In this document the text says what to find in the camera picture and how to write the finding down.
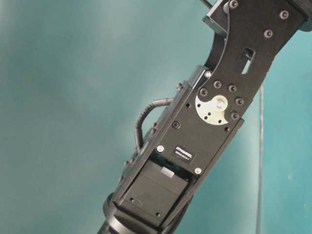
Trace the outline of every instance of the wire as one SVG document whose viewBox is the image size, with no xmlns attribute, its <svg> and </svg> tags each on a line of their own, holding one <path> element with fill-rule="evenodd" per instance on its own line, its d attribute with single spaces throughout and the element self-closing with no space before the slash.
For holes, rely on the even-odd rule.
<svg viewBox="0 0 312 234">
<path fill-rule="evenodd" d="M 212 8 L 212 5 L 207 1 L 207 0 L 200 0 L 206 7 L 208 7 L 209 9 Z"/>
<path fill-rule="evenodd" d="M 136 121 L 136 128 L 135 128 L 136 151 L 138 154 L 140 153 L 140 150 L 143 146 L 143 133 L 142 133 L 143 121 L 146 119 L 148 114 L 155 107 L 169 106 L 171 102 L 172 102 L 172 98 L 164 98 L 164 99 L 152 101 L 143 109 L 141 114 L 138 116 L 137 121 Z"/>
</svg>

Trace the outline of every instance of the label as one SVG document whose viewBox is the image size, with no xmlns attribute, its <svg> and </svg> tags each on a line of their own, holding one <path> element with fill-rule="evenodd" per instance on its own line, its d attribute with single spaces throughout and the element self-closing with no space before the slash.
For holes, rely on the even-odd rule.
<svg viewBox="0 0 312 234">
<path fill-rule="evenodd" d="M 177 145 L 173 151 L 173 154 L 180 160 L 182 160 L 183 162 L 190 164 L 195 155 L 193 153 L 191 153 L 190 151 L 186 150 L 185 148 L 183 148 L 182 146 Z"/>
</svg>

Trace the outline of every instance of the teal wall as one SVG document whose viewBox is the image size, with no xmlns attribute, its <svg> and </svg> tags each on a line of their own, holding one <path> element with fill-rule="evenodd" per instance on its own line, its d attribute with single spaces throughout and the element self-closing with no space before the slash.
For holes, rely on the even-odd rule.
<svg viewBox="0 0 312 234">
<path fill-rule="evenodd" d="M 264 85 L 262 233 L 312 233 L 312 33 L 297 32 Z"/>
<path fill-rule="evenodd" d="M 206 13 L 197 0 L 0 0 L 1 233 L 97 232 L 137 115 L 207 57 Z M 298 34 L 265 84 L 263 233 L 312 228 L 311 39 Z M 177 233 L 255 232 L 258 96 L 244 119 Z"/>
</svg>

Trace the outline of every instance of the screw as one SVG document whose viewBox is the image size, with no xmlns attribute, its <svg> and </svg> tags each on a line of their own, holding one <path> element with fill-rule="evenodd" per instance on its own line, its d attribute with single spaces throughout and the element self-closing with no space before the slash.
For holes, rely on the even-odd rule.
<svg viewBox="0 0 312 234">
<path fill-rule="evenodd" d="M 177 84 L 176 89 L 178 90 L 178 92 L 181 92 L 183 89 L 183 85 L 181 83 Z"/>
<path fill-rule="evenodd" d="M 230 91 L 231 93 L 234 93 L 234 92 L 237 91 L 237 87 L 236 87 L 235 85 L 231 84 L 231 85 L 229 85 L 229 91 Z"/>
<path fill-rule="evenodd" d="M 216 80 L 216 81 L 214 82 L 214 87 L 215 87 L 216 89 L 221 88 L 221 87 L 222 87 L 222 82 L 219 81 L 219 80 Z"/>
<path fill-rule="evenodd" d="M 279 13 L 279 17 L 282 19 L 282 20 L 287 20 L 288 17 L 289 17 L 289 12 L 284 10 L 284 11 L 281 11 L 281 13 Z"/>
<path fill-rule="evenodd" d="M 207 72 L 205 72 L 204 76 L 208 79 L 211 77 L 212 74 L 213 73 L 211 71 L 207 71 Z"/>
<path fill-rule="evenodd" d="M 232 1 L 230 1 L 229 7 L 230 7 L 232 10 L 236 9 L 236 8 L 238 7 L 238 1 L 237 1 L 237 0 L 232 0 Z"/>
<path fill-rule="evenodd" d="M 273 37 L 273 31 L 271 29 L 265 30 L 264 37 L 270 39 L 271 37 Z"/>
<path fill-rule="evenodd" d="M 208 95 L 208 90 L 206 88 L 201 88 L 199 92 L 203 97 Z"/>
<path fill-rule="evenodd" d="M 239 114 L 237 112 L 232 112 L 231 113 L 231 118 L 232 118 L 232 120 L 236 121 L 239 118 Z"/>
<path fill-rule="evenodd" d="M 236 105 L 241 106 L 244 104 L 244 99 L 242 99 L 241 97 L 237 97 L 235 99 L 235 103 L 236 103 Z"/>
<path fill-rule="evenodd" d="M 174 121 L 172 123 L 172 126 L 173 126 L 173 128 L 178 129 L 178 128 L 180 128 L 181 125 L 180 125 L 180 123 L 178 121 Z"/>
<path fill-rule="evenodd" d="M 202 169 L 197 167 L 197 168 L 195 168 L 194 172 L 196 175 L 200 175 L 202 173 Z"/>
<path fill-rule="evenodd" d="M 162 153 L 165 151 L 165 147 L 163 147 L 162 145 L 158 145 L 156 150 L 157 150 L 157 152 Z"/>
</svg>

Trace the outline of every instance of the black metal bracket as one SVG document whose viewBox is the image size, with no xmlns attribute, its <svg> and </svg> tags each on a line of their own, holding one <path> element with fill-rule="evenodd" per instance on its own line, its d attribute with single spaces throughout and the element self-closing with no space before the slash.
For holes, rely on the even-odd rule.
<svg viewBox="0 0 312 234">
<path fill-rule="evenodd" d="M 99 234 L 175 230 L 197 188 L 242 126 L 241 116 L 274 57 L 309 24 L 310 3 L 206 3 L 210 10 L 203 20 L 215 31 L 211 53 L 205 65 L 179 85 L 144 145 L 126 161 L 117 189 L 104 204 L 107 221 Z"/>
</svg>

